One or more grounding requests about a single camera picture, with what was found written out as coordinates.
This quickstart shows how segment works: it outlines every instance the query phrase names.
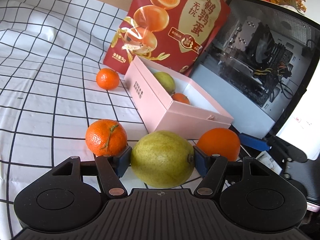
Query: red packaging bag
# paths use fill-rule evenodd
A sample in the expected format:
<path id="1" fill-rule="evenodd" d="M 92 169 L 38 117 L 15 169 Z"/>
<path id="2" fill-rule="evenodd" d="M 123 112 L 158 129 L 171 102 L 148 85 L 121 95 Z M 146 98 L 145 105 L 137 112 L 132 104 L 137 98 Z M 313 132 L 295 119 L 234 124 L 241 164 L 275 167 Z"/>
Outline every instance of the red packaging bag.
<path id="1" fill-rule="evenodd" d="M 133 0 L 103 63 L 125 74 L 138 55 L 184 73 L 229 13 L 223 0 Z"/>

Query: checkered tablecloth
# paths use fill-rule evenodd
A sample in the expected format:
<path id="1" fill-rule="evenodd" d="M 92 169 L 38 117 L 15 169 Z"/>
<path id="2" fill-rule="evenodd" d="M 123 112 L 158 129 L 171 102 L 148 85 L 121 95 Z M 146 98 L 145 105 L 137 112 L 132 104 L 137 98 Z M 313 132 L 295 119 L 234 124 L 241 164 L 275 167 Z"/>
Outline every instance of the checkered tablecloth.
<path id="1" fill-rule="evenodd" d="M 69 156 L 94 159 L 84 141 L 92 122 L 119 121 L 130 146 L 148 133 L 123 75 L 112 91 L 95 82 L 126 14 L 97 0 L 0 0 L 1 240 L 21 230 L 13 202 L 23 188 Z M 200 180 L 194 171 L 181 187 Z M 148 187 L 131 168 L 121 181 L 128 192 Z"/>

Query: green pear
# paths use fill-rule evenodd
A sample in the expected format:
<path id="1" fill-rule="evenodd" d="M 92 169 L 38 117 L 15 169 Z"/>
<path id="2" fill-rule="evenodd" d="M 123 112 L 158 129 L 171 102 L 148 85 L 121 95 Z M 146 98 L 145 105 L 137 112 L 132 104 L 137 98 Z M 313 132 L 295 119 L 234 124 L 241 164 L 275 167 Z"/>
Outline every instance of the green pear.
<path id="1" fill-rule="evenodd" d="M 187 181 L 194 167 L 192 145 L 169 131 L 144 136 L 131 152 L 133 172 L 153 187 L 177 187 Z"/>
<path id="2" fill-rule="evenodd" d="M 166 72 L 156 72 L 153 75 L 170 95 L 174 93 L 176 90 L 176 83 L 172 76 Z"/>

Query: pink object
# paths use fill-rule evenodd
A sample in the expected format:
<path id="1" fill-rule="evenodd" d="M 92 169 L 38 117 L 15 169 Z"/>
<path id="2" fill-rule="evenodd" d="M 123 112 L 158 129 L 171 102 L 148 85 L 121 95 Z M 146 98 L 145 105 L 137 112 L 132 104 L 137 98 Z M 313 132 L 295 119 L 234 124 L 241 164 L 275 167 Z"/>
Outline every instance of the pink object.
<path id="1" fill-rule="evenodd" d="M 191 105 L 172 100 L 153 76 L 163 71 L 173 77 L 176 93 L 188 97 Z M 229 128 L 232 116 L 191 78 L 155 62 L 135 57 L 124 80 L 148 132 L 168 130 L 185 139 L 198 140 L 210 129 Z"/>

